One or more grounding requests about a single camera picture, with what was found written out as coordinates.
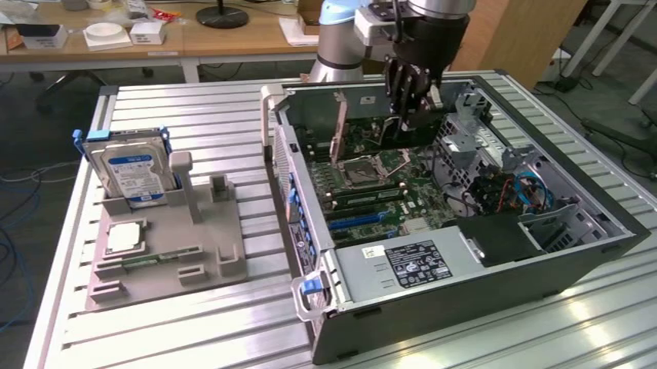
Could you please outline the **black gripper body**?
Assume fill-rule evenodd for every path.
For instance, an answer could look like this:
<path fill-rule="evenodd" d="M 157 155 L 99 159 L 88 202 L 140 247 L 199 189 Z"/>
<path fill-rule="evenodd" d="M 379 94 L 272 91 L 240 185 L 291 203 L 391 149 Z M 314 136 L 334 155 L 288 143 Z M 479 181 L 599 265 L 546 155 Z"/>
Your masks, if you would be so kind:
<path fill-rule="evenodd" d="M 403 18 L 402 39 L 393 50 L 406 76 L 419 88 L 442 80 L 442 73 L 455 59 L 470 17 L 445 19 L 419 16 Z"/>

